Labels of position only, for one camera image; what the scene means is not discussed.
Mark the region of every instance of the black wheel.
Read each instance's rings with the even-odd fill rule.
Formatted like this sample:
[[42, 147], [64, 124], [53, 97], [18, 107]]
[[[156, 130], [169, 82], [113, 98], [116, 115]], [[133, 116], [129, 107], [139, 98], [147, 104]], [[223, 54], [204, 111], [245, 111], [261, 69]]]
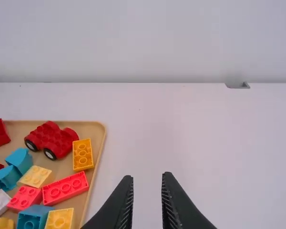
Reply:
[[29, 148], [31, 151], [33, 151], [33, 152], [37, 152], [37, 151], [38, 151], [36, 145], [35, 145], [32, 141], [26, 139], [26, 140], [24, 140], [24, 144], [25, 144], [26, 147]]
[[57, 159], [56, 155], [49, 149], [44, 149], [43, 150], [43, 153], [45, 154], [45, 156], [52, 160], [52, 161], [55, 161]]

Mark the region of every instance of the yellow 2x4 brick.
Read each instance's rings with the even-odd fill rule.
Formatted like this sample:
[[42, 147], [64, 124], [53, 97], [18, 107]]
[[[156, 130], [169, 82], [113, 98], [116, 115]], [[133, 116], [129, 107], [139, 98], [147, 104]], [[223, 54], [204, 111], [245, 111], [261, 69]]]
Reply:
[[73, 170], [75, 172], [93, 168], [91, 140], [89, 138], [73, 142]]
[[13, 229], [14, 221], [8, 218], [0, 218], [0, 229]]

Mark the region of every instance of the white tabletop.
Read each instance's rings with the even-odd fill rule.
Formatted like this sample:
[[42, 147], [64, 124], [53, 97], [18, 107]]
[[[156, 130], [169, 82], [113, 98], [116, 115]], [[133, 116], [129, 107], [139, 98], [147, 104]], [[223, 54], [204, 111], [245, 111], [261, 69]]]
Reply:
[[134, 177], [134, 229], [162, 228], [171, 171], [219, 229], [286, 229], [286, 84], [0, 83], [0, 117], [97, 120], [108, 136], [87, 219]]

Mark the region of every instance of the light blue curved brick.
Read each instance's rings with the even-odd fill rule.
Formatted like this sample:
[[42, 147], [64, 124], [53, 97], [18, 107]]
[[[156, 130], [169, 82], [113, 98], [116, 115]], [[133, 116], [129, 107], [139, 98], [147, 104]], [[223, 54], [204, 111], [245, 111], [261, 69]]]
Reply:
[[16, 149], [11, 155], [5, 158], [5, 161], [8, 165], [15, 166], [20, 176], [23, 176], [33, 165], [33, 157], [26, 148]]
[[5, 192], [16, 187], [17, 181], [21, 178], [14, 166], [7, 166], [0, 169], [0, 189]]

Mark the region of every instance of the beige tray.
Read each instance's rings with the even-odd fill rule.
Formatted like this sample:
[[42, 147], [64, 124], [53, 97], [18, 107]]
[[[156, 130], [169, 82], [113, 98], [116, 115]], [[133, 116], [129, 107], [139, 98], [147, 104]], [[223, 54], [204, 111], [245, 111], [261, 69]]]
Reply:
[[[11, 142], [0, 147], [0, 163], [6, 166], [7, 164], [4, 161], [6, 156], [19, 147], [26, 148], [23, 140], [24, 137], [29, 134], [30, 131], [34, 130], [37, 126], [43, 124], [44, 122], [45, 121], [4, 121], [8, 135], [11, 138]], [[96, 171], [102, 155], [102, 149], [106, 137], [106, 129], [98, 122], [55, 122], [61, 129], [70, 127], [71, 129], [75, 130], [80, 139], [91, 139], [95, 167], [94, 169], [88, 169], [85, 171], [88, 183], [90, 184], [89, 191], [53, 206], [55, 209], [74, 208], [74, 228], [77, 229], [83, 225], [85, 220], [85, 214], [91, 191], [93, 189]], [[54, 172], [55, 181], [74, 174], [72, 169], [72, 153], [68, 154], [62, 160], [56, 161], [49, 160], [42, 151], [36, 153], [30, 151], [30, 154], [33, 156], [34, 165], [51, 169]], [[19, 187], [9, 191], [9, 196], [13, 197], [18, 189]], [[14, 220], [15, 225], [17, 224], [18, 214], [13, 213], [10, 210], [6, 211], [1, 217], [12, 219]]]

